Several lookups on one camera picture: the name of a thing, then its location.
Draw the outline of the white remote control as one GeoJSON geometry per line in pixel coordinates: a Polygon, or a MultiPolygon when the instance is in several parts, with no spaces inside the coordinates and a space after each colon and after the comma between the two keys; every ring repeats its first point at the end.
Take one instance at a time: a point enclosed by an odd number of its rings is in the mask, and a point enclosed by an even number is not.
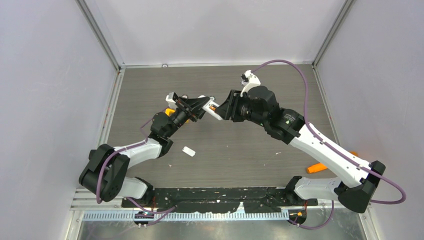
{"type": "Polygon", "coordinates": [[[204,104],[203,106],[202,106],[202,109],[203,110],[205,110],[205,112],[206,113],[208,113],[208,114],[210,114],[212,117],[214,117],[215,119],[217,119],[218,121],[221,121],[223,118],[220,116],[220,115],[218,115],[217,113],[216,113],[216,111],[212,111],[211,109],[210,109],[210,106],[214,106],[214,107],[216,107],[216,109],[220,106],[219,104],[217,104],[216,102],[214,102],[213,100],[209,100],[206,104],[204,104]]]}

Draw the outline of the white battery cover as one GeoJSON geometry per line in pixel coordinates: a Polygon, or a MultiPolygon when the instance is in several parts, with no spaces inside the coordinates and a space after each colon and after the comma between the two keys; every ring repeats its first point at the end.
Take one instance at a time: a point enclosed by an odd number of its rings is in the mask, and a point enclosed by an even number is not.
{"type": "Polygon", "coordinates": [[[189,148],[188,146],[184,146],[182,151],[190,157],[194,157],[196,154],[196,152],[193,149],[189,148]]]}

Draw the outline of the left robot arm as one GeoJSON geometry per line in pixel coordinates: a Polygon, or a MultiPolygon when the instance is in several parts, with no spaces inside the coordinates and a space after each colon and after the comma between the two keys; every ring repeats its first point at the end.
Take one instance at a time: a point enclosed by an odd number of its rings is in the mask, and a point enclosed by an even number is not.
{"type": "Polygon", "coordinates": [[[119,147],[104,143],[90,150],[79,184],[95,195],[97,203],[129,197],[148,207],[154,199],[153,187],[140,177],[128,177],[128,169],[166,155],[173,145],[171,136],[187,121],[197,122],[205,113],[213,113],[214,99],[204,95],[184,98],[171,92],[165,100],[174,112],[156,113],[150,120],[150,133],[142,141],[119,147]]]}

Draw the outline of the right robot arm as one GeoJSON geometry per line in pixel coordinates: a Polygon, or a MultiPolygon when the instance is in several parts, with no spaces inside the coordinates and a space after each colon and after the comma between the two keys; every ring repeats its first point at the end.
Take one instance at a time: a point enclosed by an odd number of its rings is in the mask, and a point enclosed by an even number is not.
{"type": "Polygon", "coordinates": [[[310,179],[294,176],[285,192],[291,205],[303,200],[324,199],[340,202],[345,208],[364,213],[386,170],[383,163],[368,162],[320,133],[312,124],[293,109],[279,106],[275,94],[265,86],[256,86],[248,92],[231,90],[221,105],[210,110],[223,120],[250,121],[262,126],[272,138],[295,147],[336,174],[335,178],[310,179]]]}

